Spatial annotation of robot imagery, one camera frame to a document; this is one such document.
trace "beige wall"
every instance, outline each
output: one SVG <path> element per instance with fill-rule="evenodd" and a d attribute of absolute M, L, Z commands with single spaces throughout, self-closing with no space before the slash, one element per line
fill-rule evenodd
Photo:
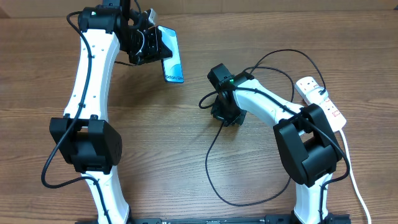
<path fill-rule="evenodd" d="M 0 17 L 59 17 L 102 0 L 0 0 Z M 139 0 L 159 14 L 392 10 L 398 0 Z"/>

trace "wooden tabletop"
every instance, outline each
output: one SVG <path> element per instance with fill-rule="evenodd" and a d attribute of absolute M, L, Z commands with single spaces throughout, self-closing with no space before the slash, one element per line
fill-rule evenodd
<path fill-rule="evenodd" d="M 261 217 L 290 213 L 295 186 L 252 207 L 232 207 L 212 191 L 205 154 L 220 122 L 200 110 L 213 91 L 206 78 L 224 63 L 232 73 L 284 48 L 304 51 L 325 77 L 344 130 L 358 187 L 374 223 L 398 222 L 398 12 L 275 12 L 160 16 L 177 31 L 185 83 L 164 83 L 160 62 L 115 65 L 109 91 L 110 124 L 121 134 L 119 178 L 135 218 Z M 54 147 L 50 118 L 62 117 L 75 81 L 80 41 L 64 18 L 0 20 L 0 223 L 73 223 L 95 219 L 84 182 L 46 189 L 40 182 Z M 121 52 L 118 60 L 128 61 Z M 320 79 L 310 62 L 293 52 L 264 65 L 294 80 Z M 283 75 L 257 71 L 257 79 L 289 99 Z M 302 103 L 296 92 L 294 101 Z M 213 182 L 225 199 L 248 203 L 270 197 L 286 184 L 273 131 L 251 114 L 242 126 L 222 130 L 209 157 Z M 339 162 L 335 177 L 345 171 Z M 47 180 L 78 177 L 58 153 Z M 331 184 L 328 209 L 365 223 L 350 179 Z"/>

